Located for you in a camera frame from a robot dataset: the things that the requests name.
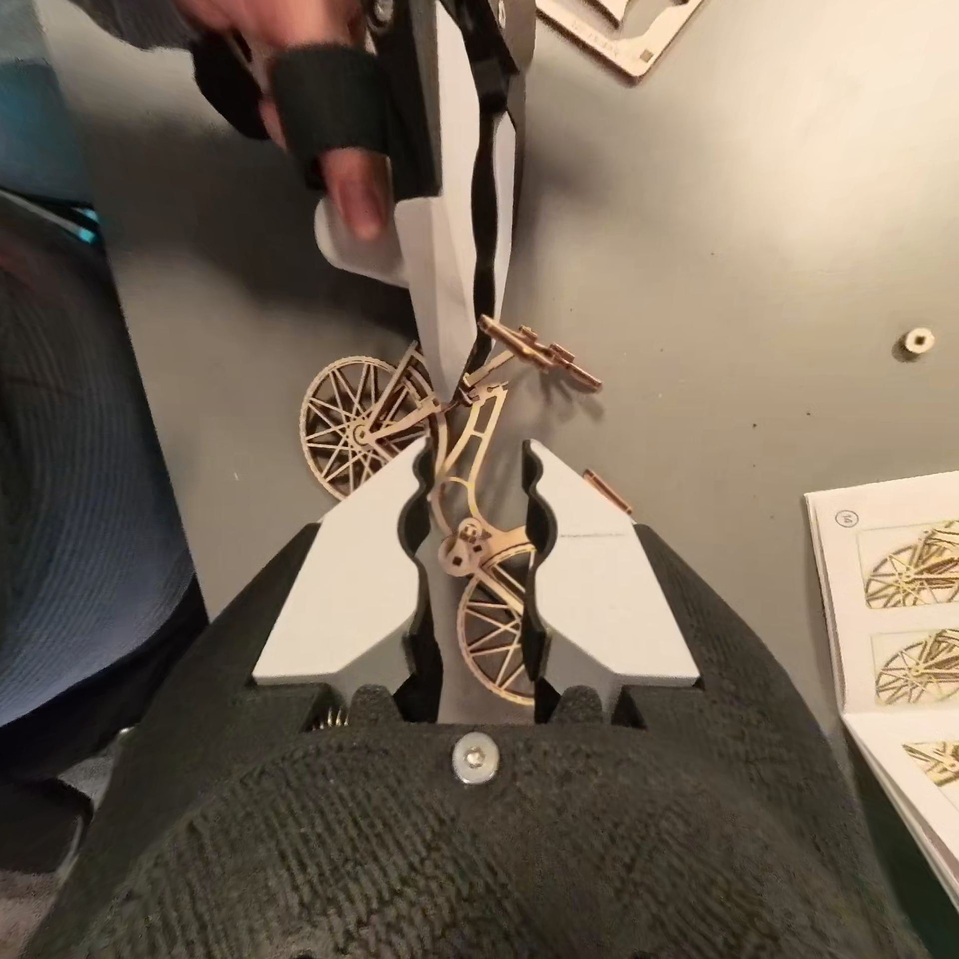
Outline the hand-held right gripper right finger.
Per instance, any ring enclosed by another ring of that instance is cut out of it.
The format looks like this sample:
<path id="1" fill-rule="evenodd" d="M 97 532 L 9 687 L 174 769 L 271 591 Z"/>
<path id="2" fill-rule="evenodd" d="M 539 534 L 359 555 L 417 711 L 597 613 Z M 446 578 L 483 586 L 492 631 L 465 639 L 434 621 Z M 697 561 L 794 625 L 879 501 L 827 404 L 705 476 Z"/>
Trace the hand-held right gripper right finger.
<path id="1" fill-rule="evenodd" d="M 693 689 L 700 681 L 640 530 L 540 441 L 522 445 L 525 533 L 534 555 L 525 584 L 521 653 L 534 721 L 564 693 L 591 690 L 600 714 L 628 714 L 631 689 Z"/>

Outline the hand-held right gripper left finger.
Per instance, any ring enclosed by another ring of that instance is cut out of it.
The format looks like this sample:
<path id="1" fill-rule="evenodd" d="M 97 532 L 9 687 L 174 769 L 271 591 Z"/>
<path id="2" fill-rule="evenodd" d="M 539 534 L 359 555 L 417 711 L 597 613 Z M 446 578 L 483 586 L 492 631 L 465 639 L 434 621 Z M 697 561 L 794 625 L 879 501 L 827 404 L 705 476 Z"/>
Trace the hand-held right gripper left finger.
<path id="1" fill-rule="evenodd" d="M 443 664 L 417 555 L 435 465 L 432 440 L 416 439 L 319 522 L 253 668 L 257 686 L 319 684 L 342 706 L 382 687 L 407 721 L 438 719 Z"/>

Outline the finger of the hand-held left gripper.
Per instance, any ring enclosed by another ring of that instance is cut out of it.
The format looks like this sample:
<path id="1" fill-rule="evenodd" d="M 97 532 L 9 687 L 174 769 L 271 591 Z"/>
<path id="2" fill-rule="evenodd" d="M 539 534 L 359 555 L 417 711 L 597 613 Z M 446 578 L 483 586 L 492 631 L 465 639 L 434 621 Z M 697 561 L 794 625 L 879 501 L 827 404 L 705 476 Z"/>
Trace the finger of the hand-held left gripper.
<path id="1" fill-rule="evenodd" d="M 472 184 L 479 98 L 459 26 L 438 9 L 441 187 L 435 198 L 401 200 L 395 223 L 425 366 L 440 400 L 452 400 L 473 352 L 477 251 Z"/>
<path id="2" fill-rule="evenodd" d="M 521 187 L 526 74 L 535 39 L 533 2 L 458 2 L 466 78 L 458 172 L 458 293 L 462 343 L 458 386 L 485 363 L 501 314 Z"/>

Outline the wooden bicycle model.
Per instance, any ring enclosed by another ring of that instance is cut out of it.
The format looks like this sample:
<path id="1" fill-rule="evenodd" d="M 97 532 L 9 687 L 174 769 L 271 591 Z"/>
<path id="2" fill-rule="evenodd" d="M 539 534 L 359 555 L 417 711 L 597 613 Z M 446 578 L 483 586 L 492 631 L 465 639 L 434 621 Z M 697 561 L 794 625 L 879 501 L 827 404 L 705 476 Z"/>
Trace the wooden bicycle model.
<path id="1" fill-rule="evenodd" d="M 499 345 L 491 359 L 462 375 L 453 399 L 439 399 L 420 345 L 394 366 L 349 356 L 324 367 L 301 406 L 298 432 L 307 465 L 334 498 L 346 499 L 415 440 L 434 442 L 429 507 L 440 543 L 438 563 L 464 587 L 455 630 L 473 678 L 499 699 L 529 708 L 533 680 L 521 653 L 525 584 L 534 548 L 523 525 L 497 527 L 480 508 L 479 487 L 500 416 L 507 380 L 497 373 L 512 361 L 543 373 L 565 374 L 596 393 L 603 382 L 556 342 L 527 326 L 511 329 L 483 316 L 479 331 Z"/>

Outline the person's left forearm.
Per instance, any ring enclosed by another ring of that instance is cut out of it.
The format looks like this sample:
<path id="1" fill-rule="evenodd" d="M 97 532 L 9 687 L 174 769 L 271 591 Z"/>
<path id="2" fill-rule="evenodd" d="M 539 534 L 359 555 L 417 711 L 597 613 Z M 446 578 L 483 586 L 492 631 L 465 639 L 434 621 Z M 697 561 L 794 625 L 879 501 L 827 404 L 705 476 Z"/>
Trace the person's left forearm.
<path id="1" fill-rule="evenodd" d="M 97 26 L 141 50 L 184 50 L 197 27 L 174 1 L 73 1 Z"/>

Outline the wooden parts sheet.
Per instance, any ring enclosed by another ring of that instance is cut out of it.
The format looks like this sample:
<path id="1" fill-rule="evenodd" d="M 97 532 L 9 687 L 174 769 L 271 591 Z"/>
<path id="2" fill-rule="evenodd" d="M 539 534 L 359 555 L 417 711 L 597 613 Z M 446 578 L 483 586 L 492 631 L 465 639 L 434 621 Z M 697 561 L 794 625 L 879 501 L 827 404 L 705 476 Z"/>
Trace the wooden parts sheet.
<path id="1" fill-rule="evenodd" d="M 624 83 L 639 84 L 706 1 L 537 1 L 539 21 Z"/>

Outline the person's left hand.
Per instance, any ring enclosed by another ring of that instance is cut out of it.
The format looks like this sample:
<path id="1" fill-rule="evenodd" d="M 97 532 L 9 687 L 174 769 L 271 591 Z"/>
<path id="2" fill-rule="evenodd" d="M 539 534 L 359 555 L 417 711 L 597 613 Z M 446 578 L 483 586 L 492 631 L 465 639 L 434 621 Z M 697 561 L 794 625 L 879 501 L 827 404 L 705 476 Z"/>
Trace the person's left hand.
<path id="1" fill-rule="evenodd" d="M 180 1 L 177 6 L 196 26 L 238 31 L 264 64 L 298 47 L 361 47 L 366 38 L 360 2 Z M 392 208 L 387 160 L 372 151 L 343 148 L 319 154 L 317 162 L 341 221 L 362 241 L 378 239 Z"/>

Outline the small wooden stick piece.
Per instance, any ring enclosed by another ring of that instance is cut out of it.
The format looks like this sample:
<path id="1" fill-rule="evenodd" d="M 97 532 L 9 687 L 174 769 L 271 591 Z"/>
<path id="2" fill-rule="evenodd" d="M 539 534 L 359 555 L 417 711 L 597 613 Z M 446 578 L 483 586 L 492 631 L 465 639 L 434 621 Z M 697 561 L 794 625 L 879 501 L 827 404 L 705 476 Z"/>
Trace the small wooden stick piece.
<path id="1" fill-rule="evenodd" d="M 630 502 L 621 496 L 600 474 L 596 473 L 593 469 L 585 469 L 582 473 L 582 478 L 627 516 L 633 516 L 634 510 Z"/>

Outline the instruction booklet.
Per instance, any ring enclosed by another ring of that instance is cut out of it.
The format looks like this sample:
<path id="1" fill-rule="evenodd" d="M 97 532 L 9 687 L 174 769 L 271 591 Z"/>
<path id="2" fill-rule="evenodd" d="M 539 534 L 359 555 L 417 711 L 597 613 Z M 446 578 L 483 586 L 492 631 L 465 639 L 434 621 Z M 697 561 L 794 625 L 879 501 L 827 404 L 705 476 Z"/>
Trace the instruction booklet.
<path id="1" fill-rule="evenodd" d="M 958 473 L 805 496 L 838 713 L 958 905 Z"/>

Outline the person's blue ribbed clothing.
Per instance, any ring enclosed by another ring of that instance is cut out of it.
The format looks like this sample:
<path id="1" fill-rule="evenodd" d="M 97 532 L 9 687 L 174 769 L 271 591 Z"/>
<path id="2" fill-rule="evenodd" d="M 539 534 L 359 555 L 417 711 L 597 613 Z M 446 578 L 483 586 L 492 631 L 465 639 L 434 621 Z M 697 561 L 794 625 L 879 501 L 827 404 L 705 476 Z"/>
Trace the person's blue ribbed clothing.
<path id="1" fill-rule="evenodd" d="M 102 252 L 2 198 L 2 787 L 137 723 L 208 620 Z"/>

